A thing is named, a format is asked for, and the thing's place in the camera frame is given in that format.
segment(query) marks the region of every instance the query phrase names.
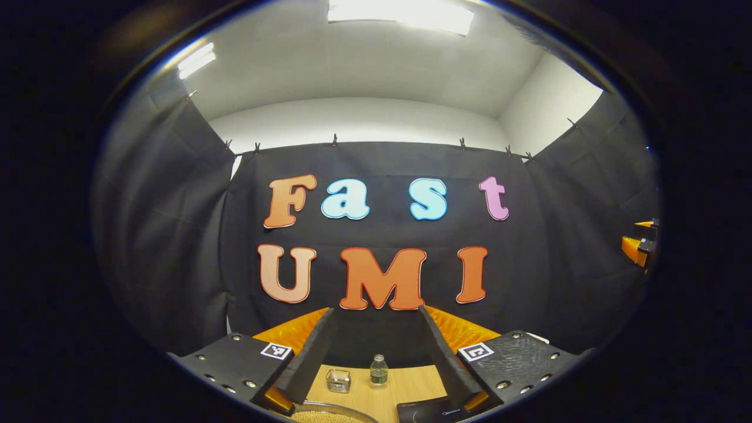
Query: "light blue letter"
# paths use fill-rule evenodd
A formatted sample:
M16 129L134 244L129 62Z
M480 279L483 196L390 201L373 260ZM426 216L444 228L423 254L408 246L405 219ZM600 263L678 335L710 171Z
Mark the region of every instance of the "light blue letter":
M417 220L437 221L447 214L447 187L441 179L420 178L408 188L410 197L417 202L410 204L410 213Z
M345 192L339 193L343 188L346 189ZM330 219L347 216L351 220L359 221L371 211L365 205L365 184L357 179L334 181L326 188L326 192L332 195L321 203L321 212Z

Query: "beans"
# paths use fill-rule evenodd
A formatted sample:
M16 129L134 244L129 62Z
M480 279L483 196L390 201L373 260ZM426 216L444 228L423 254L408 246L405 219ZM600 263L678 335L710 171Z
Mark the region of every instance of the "beans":
M320 411L302 411L290 417L299 423L362 423L360 420L341 414Z

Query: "black card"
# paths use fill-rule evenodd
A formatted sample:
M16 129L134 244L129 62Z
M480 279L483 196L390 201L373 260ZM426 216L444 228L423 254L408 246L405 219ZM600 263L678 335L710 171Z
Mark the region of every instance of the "black card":
M449 397L397 404L399 423L454 423L468 414L462 406L452 406Z

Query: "wooden table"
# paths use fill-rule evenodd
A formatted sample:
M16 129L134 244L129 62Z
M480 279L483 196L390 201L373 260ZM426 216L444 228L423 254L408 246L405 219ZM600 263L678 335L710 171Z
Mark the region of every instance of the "wooden table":
M350 392L332 392L326 387L326 372L334 368L350 371ZM398 423L398 403L430 400L447 395L436 366L433 365L389 369L387 383L381 388L371 388L369 382L368 369L323 364L308 392L308 400L356 409L375 418L379 423Z

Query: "plastic bottle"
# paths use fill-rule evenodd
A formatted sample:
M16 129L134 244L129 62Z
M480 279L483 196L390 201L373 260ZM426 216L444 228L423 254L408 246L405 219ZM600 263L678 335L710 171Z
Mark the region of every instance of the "plastic bottle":
M374 356L374 361L371 363L371 385L372 386L382 386L383 384L387 383L387 376L389 372L389 367L387 366L387 362L384 361L384 356L381 354L376 354Z

